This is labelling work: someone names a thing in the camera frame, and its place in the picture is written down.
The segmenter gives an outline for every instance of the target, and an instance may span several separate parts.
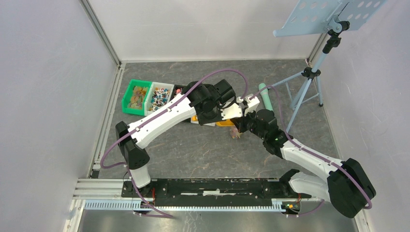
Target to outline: gray floor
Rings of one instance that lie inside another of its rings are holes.
[[[302,203],[309,211],[317,203]],[[80,232],[356,232],[356,222],[343,217],[330,203],[314,214],[286,218],[275,212],[169,212],[174,219],[146,218],[128,211],[85,210]]]
[[[304,60],[129,63],[122,78],[107,148],[116,140],[114,126],[118,122],[131,123],[141,118],[125,114],[121,110],[120,102],[131,79],[186,85],[214,70],[233,68],[248,77],[249,93],[255,93],[259,83],[273,84],[302,71],[305,67]],[[205,83],[215,84],[223,78],[233,86],[237,96],[242,95],[244,82],[239,75],[232,72],[218,74]],[[303,77],[300,77],[290,82],[294,95],[303,81]],[[285,85],[279,86],[278,90],[287,123],[293,113],[289,108],[289,95]],[[307,97],[315,93],[315,86],[311,86]],[[270,91],[269,95],[278,117],[275,94]],[[332,157],[337,156],[323,108],[318,106],[317,99],[302,105],[290,134],[315,150]],[[240,139],[234,140],[230,137],[229,128],[223,127],[179,123],[155,139],[147,151],[151,157],[148,168],[152,178],[279,177],[291,168],[308,173],[294,163],[271,156],[255,135],[245,133]],[[108,155],[105,165],[123,160],[119,149],[115,148]],[[124,173],[125,169],[120,166],[101,170],[99,178],[122,178]]]

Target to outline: black clamp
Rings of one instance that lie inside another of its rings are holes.
[[[345,31],[348,30],[350,27],[350,23],[348,21],[341,21],[339,22],[339,24],[342,26],[342,30],[337,33],[334,30],[330,30],[328,31],[327,34],[330,35],[330,39],[326,42],[326,45],[323,48],[323,53],[325,54],[329,54],[330,50],[332,50],[332,48],[334,47],[338,47],[340,44],[340,41],[342,40],[342,38],[339,38],[339,35]]]
[[[311,67],[306,67],[305,70],[303,70],[302,76],[313,80],[316,76],[319,76],[320,74],[321,72],[319,69],[316,72],[312,72]]]

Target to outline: white bracket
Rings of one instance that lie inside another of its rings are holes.
[[[252,96],[253,96],[253,95],[250,94],[250,95],[247,95],[247,96],[245,97],[245,101],[246,101],[248,107],[245,109],[244,116],[246,116],[246,115],[247,115],[248,113],[250,113],[250,112],[255,111],[256,108],[257,108],[258,105],[259,105],[259,99],[258,99],[258,97],[254,97],[254,98],[252,98],[252,100],[251,100],[250,98],[251,98]]]
[[[226,109],[222,109],[222,119],[227,120],[235,117],[242,117],[242,107],[234,103]]]

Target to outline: colorful small object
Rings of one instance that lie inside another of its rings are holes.
[[[166,88],[155,88],[154,95],[151,99],[150,111],[156,111],[168,102],[170,90]]]
[[[142,110],[142,104],[147,91],[147,87],[134,86],[128,108]]]
[[[242,133],[238,131],[238,128],[236,128],[235,126],[231,127],[231,136],[233,139],[241,138],[241,134]]]

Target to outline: gray marble floor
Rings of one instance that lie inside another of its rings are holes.
[[[232,68],[240,70],[248,77],[249,93],[255,93],[258,91],[259,83],[273,84],[302,71],[305,67],[304,60],[129,63],[125,66],[107,148],[116,140],[114,127],[118,122],[131,123],[141,118],[125,114],[121,110],[121,99],[131,79],[186,85],[214,70]],[[215,84],[221,79],[226,79],[233,86],[237,96],[242,95],[245,89],[244,82],[239,75],[232,72],[220,73],[209,78],[205,83]],[[303,81],[303,77],[300,77],[290,82],[294,95]],[[287,123],[293,113],[289,108],[289,95],[285,85],[278,86],[277,89],[280,91],[282,109]],[[311,86],[307,97],[315,93],[315,86]],[[274,112],[279,117],[275,94],[270,91],[269,95]],[[262,98],[260,100],[259,109],[263,109]],[[263,147],[262,141],[255,135],[245,133],[240,139],[234,140],[229,130],[224,127],[201,127],[191,123],[179,123],[172,127],[155,139],[146,149],[151,157],[148,164],[151,177],[279,177],[291,168],[306,172],[294,163],[270,155]],[[332,157],[337,156],[323,108],[318,106],[318,99],[310,100],[301,106],[290,134],[315,150]],[[123,160],[120,150],[115,148],[108,155],[105,164]],[[99,178],[122,178],[125,171],[123,167],[101,170]]]

